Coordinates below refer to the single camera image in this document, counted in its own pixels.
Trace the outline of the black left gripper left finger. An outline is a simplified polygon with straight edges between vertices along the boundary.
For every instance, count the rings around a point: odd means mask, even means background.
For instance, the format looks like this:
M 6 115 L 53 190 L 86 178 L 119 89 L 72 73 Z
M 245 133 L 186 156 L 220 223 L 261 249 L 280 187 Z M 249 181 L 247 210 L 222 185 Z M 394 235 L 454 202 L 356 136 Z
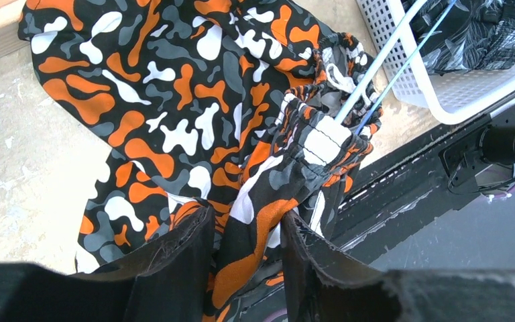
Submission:
M 90 274 L 0 263 L 0 321 L 199 321 L 211 263 L 214 213 Z

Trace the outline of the orange camouflage shorts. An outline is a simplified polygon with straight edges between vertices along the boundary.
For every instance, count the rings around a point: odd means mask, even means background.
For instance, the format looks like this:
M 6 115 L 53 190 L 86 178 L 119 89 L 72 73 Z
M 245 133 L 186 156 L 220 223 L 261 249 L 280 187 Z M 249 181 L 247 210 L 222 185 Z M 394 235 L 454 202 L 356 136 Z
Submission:
M 280 222 L 329 237 L 381 111 L 373 58 L 293 1 L 27 1 L 18 25 L 36 78 L 111 147 L 83 213 L 89 272 L 215 212 L 202 321 L 226 321 L 283 280 Z

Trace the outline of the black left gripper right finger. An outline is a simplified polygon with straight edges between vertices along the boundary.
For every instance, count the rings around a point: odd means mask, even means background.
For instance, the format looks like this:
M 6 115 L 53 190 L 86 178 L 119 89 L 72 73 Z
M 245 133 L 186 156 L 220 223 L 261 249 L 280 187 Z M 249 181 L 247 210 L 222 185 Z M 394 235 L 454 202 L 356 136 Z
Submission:
M 380 271 L 281 221 L 289 321 L 515 321 L 515 270 Z

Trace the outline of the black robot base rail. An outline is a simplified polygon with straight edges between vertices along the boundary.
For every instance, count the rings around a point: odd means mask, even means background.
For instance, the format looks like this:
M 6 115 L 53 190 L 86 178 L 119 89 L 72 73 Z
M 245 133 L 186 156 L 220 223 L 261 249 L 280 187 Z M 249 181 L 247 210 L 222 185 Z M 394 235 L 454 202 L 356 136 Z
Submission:
M 370 266 L 389 248 L 479 194 L 454 195 L 440 152 L 515 105 L 515 94 L 461 125 L 439 125 L 362 170 L 338 214 L 328 242 Z M 234 321 L 289 321 L 284 284 L 243 297 L 233 307 Z

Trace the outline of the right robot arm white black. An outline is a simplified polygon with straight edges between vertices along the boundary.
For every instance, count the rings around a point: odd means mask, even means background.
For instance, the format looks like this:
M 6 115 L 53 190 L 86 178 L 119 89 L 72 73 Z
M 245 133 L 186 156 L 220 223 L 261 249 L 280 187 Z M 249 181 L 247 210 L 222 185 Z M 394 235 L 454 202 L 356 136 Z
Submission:
M 515 105 L 440 152 L 454 195 L 508 197 L 515 186 Z

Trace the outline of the blue hanger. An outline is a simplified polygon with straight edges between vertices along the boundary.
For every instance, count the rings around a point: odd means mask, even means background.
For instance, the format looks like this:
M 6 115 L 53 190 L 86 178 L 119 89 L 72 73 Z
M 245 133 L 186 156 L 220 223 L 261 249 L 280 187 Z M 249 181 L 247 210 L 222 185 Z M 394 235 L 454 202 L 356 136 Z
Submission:
M 376 111 L 407 68 L 411 68 L 415 76 L 423 74 L 419 53 L 423 45 L 414 45 L 409 23 L 424 4 L 424 1 L 417 1 L 404 12 L 399 1 L 359 1 L 361 14 L 371 34 L 384 31 L 383 46 L 375 58 L 370 58 L 361 44 L 346 36 L 323 49 L 322 62 L 330 87 L 349 95 L 342 107 L 331 110 L 331 115 L 355 135 L 369 135 L 369 124 Z M 386 63 L 389 54 L 399 55 L 400 63 L 389 76 L 384 90 L 377 94 L 372 87 L 372 79 L 379 69 L 389 67 Z

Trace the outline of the dark leaf-print shorts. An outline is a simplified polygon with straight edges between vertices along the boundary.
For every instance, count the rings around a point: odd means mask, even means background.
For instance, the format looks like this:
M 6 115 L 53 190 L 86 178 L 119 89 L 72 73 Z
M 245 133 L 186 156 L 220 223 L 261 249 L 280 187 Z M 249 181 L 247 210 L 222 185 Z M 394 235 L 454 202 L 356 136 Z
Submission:
M 427 1 L 410 28 L 431 75 L 515 65 L 515 1 Z

